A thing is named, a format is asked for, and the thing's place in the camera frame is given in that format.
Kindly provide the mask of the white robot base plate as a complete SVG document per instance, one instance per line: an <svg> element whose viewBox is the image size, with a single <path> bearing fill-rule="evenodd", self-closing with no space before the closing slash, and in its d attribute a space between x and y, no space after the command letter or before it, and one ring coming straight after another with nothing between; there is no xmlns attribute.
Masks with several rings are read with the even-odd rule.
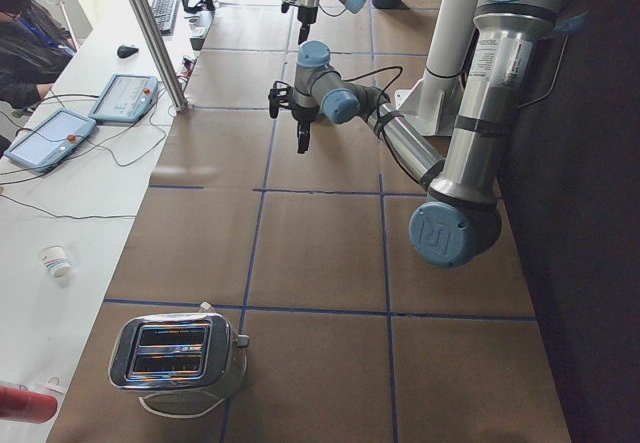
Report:
<svg viewBox="0 0 640 443"><path fill-rule="evenodd" d="M423 136L451 136L463 95L459 79L419 79L394 93L396 109Z"/></svg>

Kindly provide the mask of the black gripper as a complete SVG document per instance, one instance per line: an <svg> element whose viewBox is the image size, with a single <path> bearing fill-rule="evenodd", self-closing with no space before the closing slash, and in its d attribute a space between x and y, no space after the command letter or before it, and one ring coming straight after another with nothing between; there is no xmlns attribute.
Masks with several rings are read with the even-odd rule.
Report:
<svg viewBox="0 0 640 443"><path fill-rule="evenodd" d="M310 128L318 116L318 107L294 106L291 113L297 122L297 153L304 154L309 149Z"/></svg>
<svg viewBox="0 0 640 443"><path fill-rule="evenodd" d="M307 41L310 32L310 26L317 20L317 6L299 6L297 19L302 24L299 30L298 43L303 44Z"/></svg>

